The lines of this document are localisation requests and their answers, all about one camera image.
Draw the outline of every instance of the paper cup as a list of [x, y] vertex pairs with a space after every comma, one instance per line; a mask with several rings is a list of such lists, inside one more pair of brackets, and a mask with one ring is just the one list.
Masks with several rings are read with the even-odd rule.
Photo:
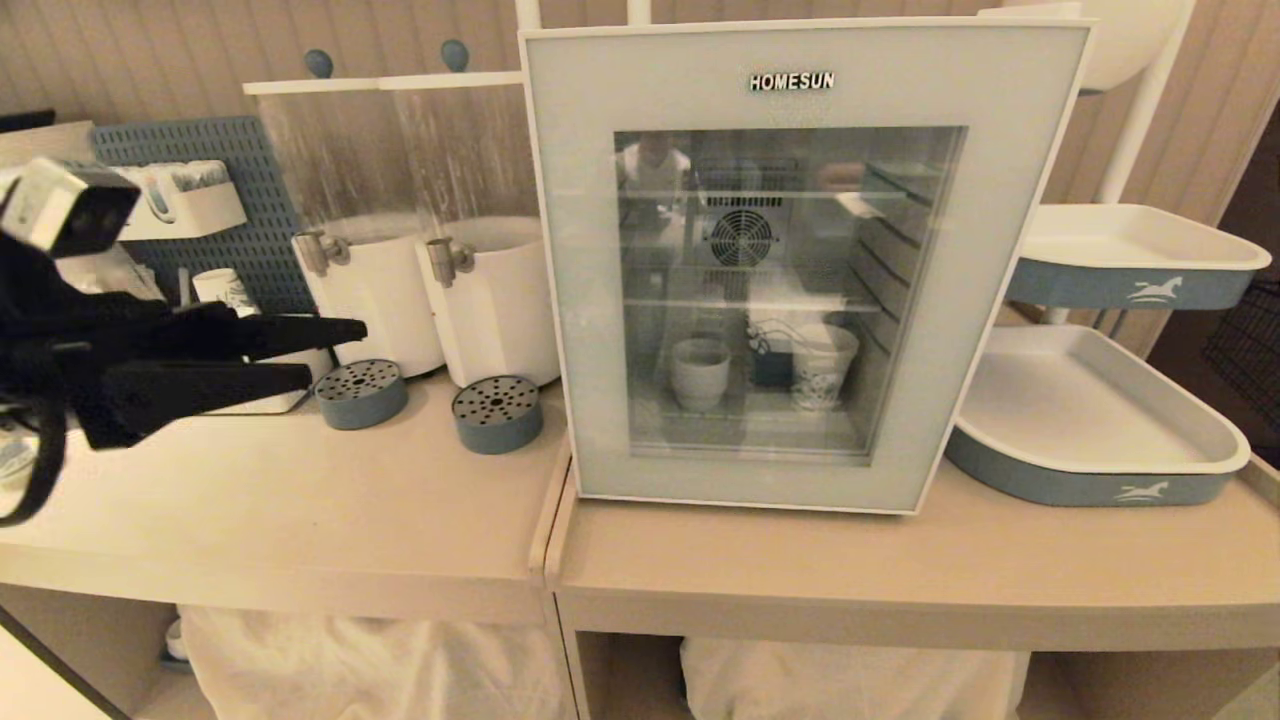
[[671, 361], [671, 387], [676, 401], [690, 413], [719, 405], [728, 388], [728, 346], [719, 340], [695, 337], [676, 343]]
[[232, 268], [218, 268], [200, 273], [191, 278], [191, 284], [196, 288], [196, 297], [201, 302], [225, 302], [241, 318], [261, 313], [257, 305], [250, 300], [244, 283]]
[[849, 365], [858, 355], [858, 337], [823, 323], [803, 325], [796, 334], [791, 404], [800, 410], [835, 410]]

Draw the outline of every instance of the white countertop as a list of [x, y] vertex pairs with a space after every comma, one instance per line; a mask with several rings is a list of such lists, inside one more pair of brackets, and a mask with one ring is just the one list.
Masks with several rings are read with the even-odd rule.
[[179, 420], [138, 446], [68, 438], [54, 496], [0, 530], [0, 582], [264, 610], [541, 623], [541, 557], [568, 462], [559, 384], [545, 428], [500, 456], [462, 447], [444, 373], [392, 420]]
[[915, 518], [577, 501], [548, 553], [579, 630], [1019, 650], [1280, 646], [1280, 514], [1068, 509], [943, 461]]

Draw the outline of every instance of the homesun logo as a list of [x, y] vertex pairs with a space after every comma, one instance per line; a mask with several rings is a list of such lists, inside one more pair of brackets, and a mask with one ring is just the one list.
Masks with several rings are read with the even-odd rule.
[[751, 76], [751, 92], [773, 90], [831, 90], [836, 87], [836, 73], [762, 73]]

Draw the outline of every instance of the black wire basket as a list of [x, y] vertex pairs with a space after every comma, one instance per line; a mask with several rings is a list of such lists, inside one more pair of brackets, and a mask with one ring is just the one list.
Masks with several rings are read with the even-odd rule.
[[1204, 359], [1280, 429], [1280, 281], [1249, 286], [1204, 345]]

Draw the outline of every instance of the camera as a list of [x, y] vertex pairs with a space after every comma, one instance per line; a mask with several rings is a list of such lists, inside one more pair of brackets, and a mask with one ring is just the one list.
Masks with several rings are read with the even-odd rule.
[[23, 168], [0, 210], [0, 231], [51, 258], [111, 247], [140, 190], [110, 168], [37, 158]]

